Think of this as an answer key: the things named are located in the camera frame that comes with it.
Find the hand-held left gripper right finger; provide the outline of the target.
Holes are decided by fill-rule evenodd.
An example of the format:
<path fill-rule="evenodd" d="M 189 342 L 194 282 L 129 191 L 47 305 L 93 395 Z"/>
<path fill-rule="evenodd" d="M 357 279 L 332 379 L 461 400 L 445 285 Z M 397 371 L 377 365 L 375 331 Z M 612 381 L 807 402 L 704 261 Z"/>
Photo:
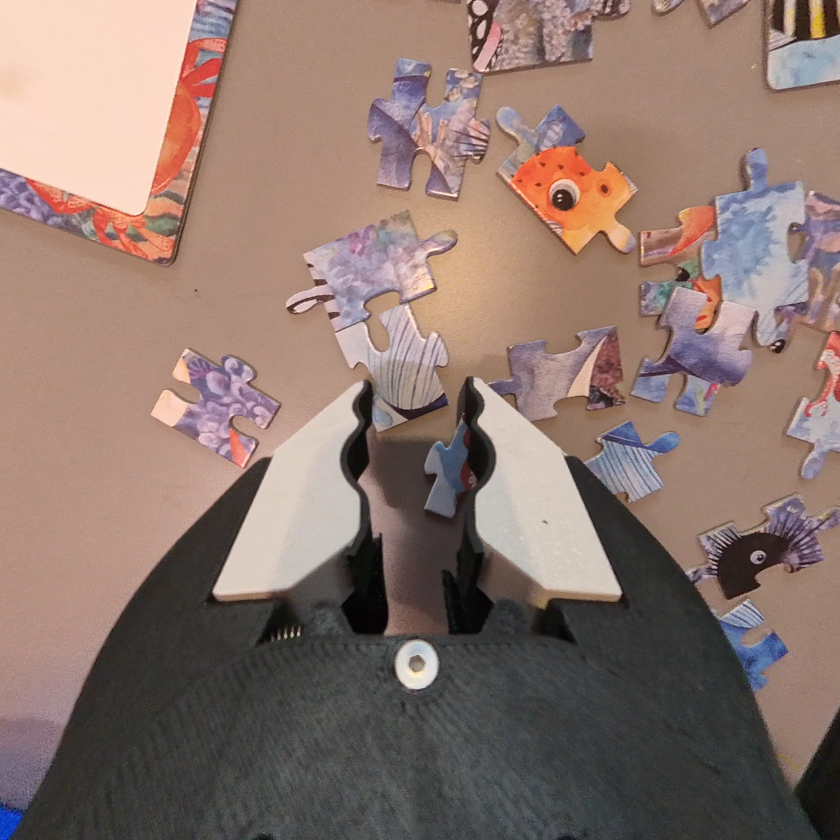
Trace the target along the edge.
<path fill-rule="evenodd" d="M 460 394 L 476 477 L 456 573 L 444 572 L 448 629 L 477 634 L 494 603 L 619 602 L 622 588 L 563 450 L 480 378 Z"/>

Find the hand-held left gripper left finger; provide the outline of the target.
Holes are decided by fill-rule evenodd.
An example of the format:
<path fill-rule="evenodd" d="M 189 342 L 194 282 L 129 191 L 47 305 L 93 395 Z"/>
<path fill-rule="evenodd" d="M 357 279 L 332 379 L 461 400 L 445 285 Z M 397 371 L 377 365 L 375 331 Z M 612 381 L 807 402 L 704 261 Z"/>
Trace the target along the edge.
<path fill-rule="evenodd" d="M 384 633 L 382 539 L 358 483 L 372 403 L 371 383 L 354 383 L 275 450 L 214 584 L 216 600 L 280 599 L 299 614 L 330 602 L 357 634 Z"/>

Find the single jigsaw puzzle piece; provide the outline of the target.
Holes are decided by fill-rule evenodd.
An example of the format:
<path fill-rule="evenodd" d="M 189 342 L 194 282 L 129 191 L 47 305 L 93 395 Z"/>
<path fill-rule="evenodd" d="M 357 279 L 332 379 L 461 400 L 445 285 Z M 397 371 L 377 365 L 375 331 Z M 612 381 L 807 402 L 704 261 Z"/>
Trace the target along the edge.
<path fill-rule="evenodd" d="M 469 517 L 477 520 L 477 496 L 489 480 L 496 466 L 496 451 L 482 429 L 473 428 L 472 417 L 460 416 L 450 444 L 436 442 L 429 450 L 424 470 L 435 481 L 424 505 L 426 511 L 440 517 L 452 518 L 459 498 L 470 500 Z"/>

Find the pile of jigsaw puzzle pieces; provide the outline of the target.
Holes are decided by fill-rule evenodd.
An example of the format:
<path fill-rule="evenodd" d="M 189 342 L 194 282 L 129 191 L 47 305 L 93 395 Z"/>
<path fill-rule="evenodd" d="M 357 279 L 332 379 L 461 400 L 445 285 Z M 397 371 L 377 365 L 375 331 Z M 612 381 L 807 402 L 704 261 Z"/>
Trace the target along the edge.
<path fill-rule="evenodd" d="M 475 105 L 484 68 L 490 68 L 490 51 L 501 47 L 501 34 L 492 21 L 495 2 L 469 2 L 470 23 L 479 25 L 480 52 L 478 73 L 454 71 L 455 88 L 450 122 L 439 121 L 437 128 L 449 131 L 447 143 L 433 154 L 431 175 L 440 178 L 441 189 L 459 186 L 460 174 L 447 167 L 463 163 L 463 158 L 480 158 L 487 148 L 489 123 L 473 121 L 467 127 L 460 106 Z M 421 119 L 426 108 L 425 91 L 429 66 L 423 62 L 400 59 L 394 78 L 394 92 L 389 100 L 376 99 L 368 119 L 369 137 L 381 141 L 384 169 L 380 183 L 393 187 L 409 186 L 415 142 L 421 130 L 435 127 L 432 115 Z M 581 156 L 576 146 L 585 134 L 569 115 L 557 106 L 540 125 L 531 130 L 515 109 L 505 107 L 497 113 L 497 125 L 516 138 L 518 147 L 498 171 L 525 204 L 578 253 L 594 235 L 603 233 L 623 253 L 632 252 L 635 238 L 620 225 L 615 214 L 627 203 L 635 187 L 614 164 L 596 171 Z M 763 150 L 751 150 L 744 159 L 749 187 L 740 193 L 720 196 L 714 206 L 689 208 L 679 216 L 680 225 L 668 230 L 644 232 L 643 261 L 651 237 L 662 234 L 673 239 L 669 259 L 686 249 L 702 245 L 700 263 L 708 269 L 705 286 L 672 284 L 664 298 L 660 324 L 671 332 L 671 341 L 658 362 L 645 360 L 639 369 L 633 393 L 655 402 L 665 393 L 667 380 L 680 374 L 686 378 L 681 393 L 680 411 L 702 415 L 721 385 L 740 383 L 751 364 L 751 351 L 741 347 L 742 339 L 756 321 L 756 337 L 762 319 L 770 317 L 770 338 L 781 323 L 775 317 L 781 309 L 799 310 L 810 294 L 808 266 L 801 275 L 791 269 L 786 275 L 782 262 L 790 262 L 787 237 L 789 228 L 805 222 L 810 231 L 813 201 L 819 196 L 805 196 L 800 183 L 769 186 L 766 180 L 766 157 Z M 312 273 L 313 286 L 287 301 L 289 312 L 304 312 L 323 305 L 335 329 L 342 352 L 350 367 L 365 364 L 374 379 L 373 422 L 385 430 L 410 416 L 423 415 L 448 404 L 436 369 L 446 365 L 447 353 L 439 336 L 424 337 L 417 331 L 409 297 L 432 291 L 431 276 L 425 268 L 409 266 L 409 251 L 419 254 L 419 243 L 410 214 L 394 216 L 378 225 L 369 225 L 304 255 Z M 384 312 L 381 321 L 391 337 L 389 349 L 381 353 L 369 341 L 364 321 L 369 313 L 366 303 L 382 293 L 399 291 L 401 304 Z M 508 349 L 511 378 L 489 383 L 499 396 L 513 395 L 520 414 L 530 422 L 555 415 L 555 403 L 567 396 L 587 396 L 589 409 L 617 405 L 622 399 L 614 384 L 621 380 L 621 359 L 616 329 L 613 326 L 583 331 L 580 344 L 568 353 L 545 351 L 544 341 L 520 343 Z M 249 384 L 253 371 L 237 358 L 225 357 L 222 367 L 214 367 L 191 350 L 185 350 L 173 373 L 176 379 L 192 383 L 202 392 L 199 402 L 180 405 L 170 392 L 161 394 L 153 416 L 170 423 L 184 434 L 213 446 L 239 466 L 246 466 L 256 444 L 246 442 L 229 428 L 234 415 L 248 416 L 251 422 L 268 421 L 277 412 L 277 404 L 253 392 Z M 826 389 L 819 398 L 801 400 L 791 420 L 789 434 L 813 446 L 801 470 L 803 478 L 813 478 L 822 468 L 829 450 L 838 451 L 838 332 L 826 340 L 817 367 L 826 373 Z M 660 435 L 646 445 L 636 435 L 633 423 L 627 422 L 604 433 L 599 441 L 602 451 L 585 461 L 591 472 L 613 494 L 629 501 L 648 495 L 661 487 L 651 462 L 655 455 L 669 452 L 679 443 L 677 434 Z M 701 534 L 699 542 L 708 557 L 705 565 L 686 574 L 694 583 L 714 579 L 729 600 L 748 594 L 759 585 L 761 571 L 773 565 L 785 565 L 798 571 L 824 560 L 817 535 L 838 525 L 838 508 L 819 516 L 808 516 L 798 495 L 786 497 L 764 509 L 762 525 L 740 532 L 731 523 Z M 753 692 L 767 684 L 764 671 L 779 662 L 788 650 L 776 633 L 758 643 L 745 645 L 748 630 L 761 627 L 763 615 L 748 598 L 729 612 L 717 617 L 747 675 Z"/>

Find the dark perforated panel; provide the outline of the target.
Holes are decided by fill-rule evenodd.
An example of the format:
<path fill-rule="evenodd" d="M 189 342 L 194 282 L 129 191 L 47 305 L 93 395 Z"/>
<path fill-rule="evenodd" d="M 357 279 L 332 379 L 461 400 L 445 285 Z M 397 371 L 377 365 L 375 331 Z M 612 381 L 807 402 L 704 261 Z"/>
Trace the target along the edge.
<path fill-rule="evenodd" d="M 839 839 L 839 711 L 814 752 L 795 795 L 823 839 Z"/>

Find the puzzle board with colourful border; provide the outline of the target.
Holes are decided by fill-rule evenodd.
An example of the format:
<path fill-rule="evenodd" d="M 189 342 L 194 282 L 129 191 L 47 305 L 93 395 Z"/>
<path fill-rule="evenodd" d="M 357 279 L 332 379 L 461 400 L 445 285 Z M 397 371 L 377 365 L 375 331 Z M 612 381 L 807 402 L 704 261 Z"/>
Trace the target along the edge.
<path fill-rule="evenodd" d="M 2 210 L 169 265 L 237 1 L 3 1 Z"/>

